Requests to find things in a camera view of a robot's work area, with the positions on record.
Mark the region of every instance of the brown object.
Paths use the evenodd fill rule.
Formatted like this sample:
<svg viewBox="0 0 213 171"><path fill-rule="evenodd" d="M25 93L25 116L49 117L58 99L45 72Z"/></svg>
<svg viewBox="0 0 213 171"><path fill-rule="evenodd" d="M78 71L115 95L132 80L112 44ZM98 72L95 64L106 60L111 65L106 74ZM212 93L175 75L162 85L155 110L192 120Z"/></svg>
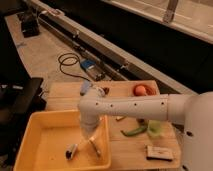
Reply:
<svg viewBox="0 0 213 171"><path fill-rule="evenodd" d="M153 147L147 146L147 159L148 160L167 160L172 161L174 159L172 150L165 147Z"/></svg>
<svg viewBox="0 0 213 171"><path fill-rule="evenodd" d="M146 84L152 87L156 94L159 90L155 81L101 81L95 82L100 87L110 88L107 97L130 97L134 96L132 88L138 84ZM54 83L51 86L47 99L46 110L77 109L80 99L79 91L81 82ZM117 122L116 117L108 117L109 138L112 155L112 164L109 171L143 170L143 169L169 169L180 166L181 151L178 145L173 127L168 122L162 123L162 135L160 138L151 139L147 133L136 137L125 137L120 130L131 130L138 126L135 118L126 117ZM172 162L146 159L146 146L160 146L171 148L174 154Z"/></svg>

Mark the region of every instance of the small box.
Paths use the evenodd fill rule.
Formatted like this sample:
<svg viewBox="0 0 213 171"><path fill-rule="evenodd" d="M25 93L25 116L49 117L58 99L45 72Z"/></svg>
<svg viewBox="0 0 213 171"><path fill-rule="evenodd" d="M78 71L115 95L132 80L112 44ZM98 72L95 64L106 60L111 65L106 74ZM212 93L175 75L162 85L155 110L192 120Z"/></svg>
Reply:
<svg viewBox="0 0 213 171"><path fill-rule="evenodd" d="M170 148L147 146L147 159L172 161L174 156Z"/></svg>

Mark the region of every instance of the small object in tray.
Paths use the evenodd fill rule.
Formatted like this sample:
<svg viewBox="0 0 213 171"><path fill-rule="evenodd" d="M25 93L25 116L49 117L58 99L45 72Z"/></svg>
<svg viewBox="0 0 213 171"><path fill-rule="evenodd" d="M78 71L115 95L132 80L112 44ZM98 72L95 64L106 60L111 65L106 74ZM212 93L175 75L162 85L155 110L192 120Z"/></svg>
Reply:
<svg viewBox="0 0 213 171"><path fill-rule="evenodd" d="M68 160L72 159L75 155L75 152L78 148L78 144L72 144L72 146L70 147L70 149L68 149L65 153L65 156Z"/></svg>
<svg viewBox="0 0 213 171"><path fill-rule="evenodd" d="M89 140L90 144L92 145L92 148L94 149L96 155L98 157L101 157L101 151L97 148L97 146L95 145L95 143L93 142L93 140Z"/></svg>
<svg viewBox="0 0 213 171"><path fill-rule="evenodd" d="M147 160L166 160L172 161L174 159L172 149L165 147L147 146Z"/></svg>

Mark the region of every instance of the metal rail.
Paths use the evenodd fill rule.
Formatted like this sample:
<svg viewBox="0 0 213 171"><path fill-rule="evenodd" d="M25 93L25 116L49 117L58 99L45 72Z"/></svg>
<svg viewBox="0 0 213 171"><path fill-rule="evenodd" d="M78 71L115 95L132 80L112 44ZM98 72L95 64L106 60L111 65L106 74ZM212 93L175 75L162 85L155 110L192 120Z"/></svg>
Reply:
<svg viewBox="0 0 213 171"><path fill-rule="evenodd" d="M40 12L46 10L47 13L45 15L49 19L62 26L65 30L69 31L73 35L78 36L78 38L83 42L89 44L115 63L119 64L120 66L125 66L126 70L138 78L145 80L155 79L159 85L159 88L162 90L166 89L167 93L178 92L183 94L196 94L196 92L180 82L177 82L127 51L104 39L100 35L97 35L74 20L66 17L63 12L55 15L55 9L39 0L29 0L27 3Z"/></svg>

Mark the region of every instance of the blue object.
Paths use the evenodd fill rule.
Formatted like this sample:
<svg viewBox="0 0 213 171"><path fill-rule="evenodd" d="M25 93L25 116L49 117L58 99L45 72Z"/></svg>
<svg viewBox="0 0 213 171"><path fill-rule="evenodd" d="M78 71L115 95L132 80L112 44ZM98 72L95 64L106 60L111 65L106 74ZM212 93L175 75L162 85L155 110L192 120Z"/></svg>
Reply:
<svg viewBox="0 0 213 171"><path fill-rule="evenodd" d="M89 60L89 59L86 59L84 60L83 62L81 62L81 67L84 69L84 70L87 70L91 67L93 67L95 65L95 62Z"/></svg>

